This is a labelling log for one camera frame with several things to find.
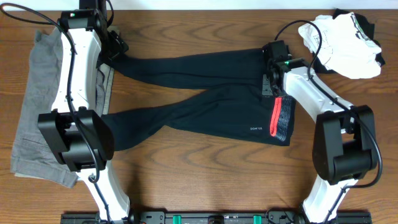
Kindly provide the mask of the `black leggings with red waistband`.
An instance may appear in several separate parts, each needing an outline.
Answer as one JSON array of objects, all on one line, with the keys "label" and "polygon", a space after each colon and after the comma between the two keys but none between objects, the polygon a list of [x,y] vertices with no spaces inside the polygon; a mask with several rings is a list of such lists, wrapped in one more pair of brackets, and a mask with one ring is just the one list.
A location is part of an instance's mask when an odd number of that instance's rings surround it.
[{"label": "black leggings with red waistband", "polygon": [[118,151],[140,144],[164,126],[276,146],[290,144],[295,100],[263,95],[267,67],[262,49],[177,58],[121,55],[109,66],[140,82],[198,90],[178,103],[104,115]]}]

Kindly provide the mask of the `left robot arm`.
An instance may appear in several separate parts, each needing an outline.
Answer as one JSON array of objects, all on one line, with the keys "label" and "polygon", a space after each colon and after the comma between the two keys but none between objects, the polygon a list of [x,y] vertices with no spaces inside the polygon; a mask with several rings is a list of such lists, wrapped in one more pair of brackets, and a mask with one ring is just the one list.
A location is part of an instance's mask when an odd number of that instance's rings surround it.
[{"label": "left robot arm", "polygon": [[129,223],[130,200],[121,189],[111,159],[114,138],[96,109],[96,81],[101,59],[114,59],[128,47],[108,27],[109,1],[80,1],[63,11],[55,26],[63,58],[58,92],[38,128],[57,162],[89,188],[99,214],[93,223]]}]

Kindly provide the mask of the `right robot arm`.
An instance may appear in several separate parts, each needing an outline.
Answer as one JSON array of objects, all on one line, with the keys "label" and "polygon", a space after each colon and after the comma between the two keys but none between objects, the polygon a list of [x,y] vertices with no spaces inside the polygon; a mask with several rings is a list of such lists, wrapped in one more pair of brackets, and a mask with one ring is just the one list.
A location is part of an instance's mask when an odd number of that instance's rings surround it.
[{"label": "right robot arm", "polygon": [[304,58],[292,58],[284,41],[262,48],[266,73],[263,96],[295,99],[315,122],[312,161],[317,178],[300,210],[286,223],[371,223],[368,212],[340,212],[349,189],[358,188],[370,170],[380,167],[370,107],[354,106],[325,85]]}]

